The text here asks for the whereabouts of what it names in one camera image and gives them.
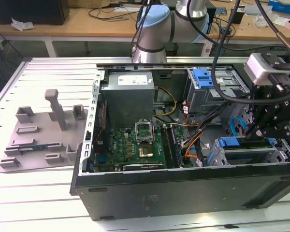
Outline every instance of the green circuit board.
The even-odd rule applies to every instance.
[[[139,136],[148,136],[148,130],[140,128]],[[165,163],[164,153],[161,144],[160,128],[155,129],[155,140],[153,142],[153,156],[141,158],[139,157],[138,144],[136,142],[135,128],[116,128],[110,133],[110,154],[108,155],[108,163]]]
[[[138,136],[149,136],[150,132],[146,127],[138,128]],[[178,145],[183,141],[184,136],[180,127],[174,127],[174,135]],[[140,147],[136,141],[135,127],[133,128],[113,128],[110,131],[109,151],[107,160],[98,164],[99,172],[112,172],[114,166],[127,164],[163,164],[166,168],[166,161],[162,145],[160,126],[154,128],[154,141],[152,146],[152,155],[150,157],[140,156]]]

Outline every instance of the motherboard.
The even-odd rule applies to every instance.
[[[179,146],[183,140],[182,129],[177,126],[155,126],[152,133],[148,127],[112,128],[109,149],[96,156],[96,171],[178,168],[182,165]]]

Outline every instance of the metal workbench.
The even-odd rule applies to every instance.
[[[221,58],[219,61],[245,60]],[[212,58],[169,58],[168,61],[204,63]],[[75,104],[88,108],[91,74],[96,64],[129,62],[129,58],[34,58],[22,62],[0,94],[0,159],[16,124],[15,112],[19,106],[48,112],[51,109],[44,100],[44,91],[56,88],[64,110],[71,110]],[[0,231],[290,231],[290,194],[267,209],[93,222],[80,198],[69,194],[72,173],[73,167],[69,166],[0,174]],[[230,225],[239,228],[228,229]]]

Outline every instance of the computer tower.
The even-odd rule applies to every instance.
[[[0,24],[12,19],[33,24],[63,25],[69,16],[68,0],[0,0]]]

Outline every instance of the gray post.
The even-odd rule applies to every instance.
[[[54,114],[57,118],[58,124],[60,126],[60,129],[63,131],[66,128],[66,121],[64,120],[64,112],[62,110],[61,105],[59,105],[57,97],[58,97],[58,90],[56,89],[48,89],[45,92],[45,99],[50,102],[51,107],[54,111]]]

